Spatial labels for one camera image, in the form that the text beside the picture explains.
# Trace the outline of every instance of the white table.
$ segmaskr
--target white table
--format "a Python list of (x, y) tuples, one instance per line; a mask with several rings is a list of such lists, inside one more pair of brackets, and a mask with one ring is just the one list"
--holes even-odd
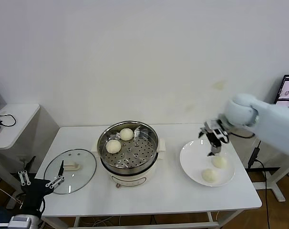
[[(16, 119), (16, 124), (11, 127), (0, 128), (0, 150), (9, 149), (22, 134), (34, 115), (40, 108), (39, 104), (7, 104), (0, 105), (0, 115), (11, 114)], [(13, 124), (11, 117), (0, 117), (4, 124)], [(17, 192), (21, 192), (21, 184), (5, 167), (0, 164), (0, 177), (11, 185)]]
[[(197, 139), (202, 124), (152, 125), (160, 138), (165, 139), (165, 158), (157, 160), (155, 175), (136, 187), (116, 188), (101, 162), (91, 181), (80, 190), (45, 197), (43, 218), (57, 229), (67, 228), (56, 217), (152, 215), (208, 212), (209, 222), (146, 225), (140, 228), (207, 228), (221, 227), (245, 209), (259, 208), (261, 200), (231, 144), (226, 145), (236, 167), (233, 180), (222, 187), (206, 187), (191, 180), (179, 163), (181, 148)], [(43, 178), (48, 164), (60, 153), (74, 148), (91, 150), (106, 126), (62, 127), (55, 137), (38, 173)], [(231, 211), (213, 222), (213, 211)]]

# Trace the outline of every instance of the stainless steel steamer basket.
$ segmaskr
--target stainless steel steamer basket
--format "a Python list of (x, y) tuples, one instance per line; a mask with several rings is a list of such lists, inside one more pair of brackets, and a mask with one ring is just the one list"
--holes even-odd
[[(130, 128), (134, 137), (129, 141), (120, 139), (119, 133)], [(118, 140), (121, 150), (110, 154), (106, 143)], [(136, 121), (124, 121), (107, 128), (99, 137), (97, 150), (103, 166), (111, 173), (119, 176), (135, 176), (148, 170), (157, 160), (158, 136), (149, 125)]]

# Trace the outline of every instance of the computer screen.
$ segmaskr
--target computer screen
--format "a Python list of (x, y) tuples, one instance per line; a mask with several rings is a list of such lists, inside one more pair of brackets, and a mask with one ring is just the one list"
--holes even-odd
[(289, 75), (283, 77), (275, 103), (280, 106), (289, 107)]

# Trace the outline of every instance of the floor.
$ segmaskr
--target floor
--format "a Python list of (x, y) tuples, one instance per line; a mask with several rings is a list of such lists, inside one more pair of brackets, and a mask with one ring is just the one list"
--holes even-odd
[[(263, 181), (264, 177), (260, 172), (249, 173), (253, 182)], [(278, 202), (274, 197), (272, 191), (268, 190), (268, 208), (269, 208), (269, 220), (270, 227), (272, 229), (289, 229), (289, 176), (285, 176), (278, 182), (282, 193), (286, 197), (286, 202)], [(13, 193), (13, 189), (10, 188), (4, 182), (0, 182), (0, 186), (10, 193)], [(259, 209), (247, 210), (238, 215), (223, 229), (265, 229), (267, 228), (267, 214), (265, 205), (265, 191), (259, 190), (258, 194), (262, 201), (262, 207)], [(0, 193), (0, 205), (5, 206), (8, 198)], [(221, 217), (225, 212), (220, 212), (218, 217)], [(107, 217), (84, 217), (81, 218), (80, 227), (90, 227), (94, 222), (98, 220), (106, 219)], [(74, 218), (61, 218), (70, 227), (73, 226)], [(155, 215), (153, 218), (150, 215), (147, 216), (123, 216), (121, 217), (121, 225), (147, 225), (147, 224), (165, 224), (165, 223), (188, 223), (188, 222), (203, 222), (207, 221), (205, 213), (195, 214), (174, 214), (174, 215)], [(117, 226), (119, 225), (119, 217), (115, 216), (105, 222), (100, 222), (98, 226)]]

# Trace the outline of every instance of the white plate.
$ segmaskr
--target white plate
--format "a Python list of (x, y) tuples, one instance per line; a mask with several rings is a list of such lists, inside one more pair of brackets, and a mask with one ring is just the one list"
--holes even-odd
[[(226, 168), (217, 168), (212, 164), (213, 156), (207, 156), (211, 145), (208, 140), (198, 139), (187, 143), (181, 150), (180, 162), (186, 174), (199, 184), (218, 187), (227, 184), (235, 175), (235, 166), (225, 147), (222, 147), (219, 155), (227, 159)], [(202, 171), (212, 168), (217, 171), (218, 179), (209, 183), (202, 178)]]

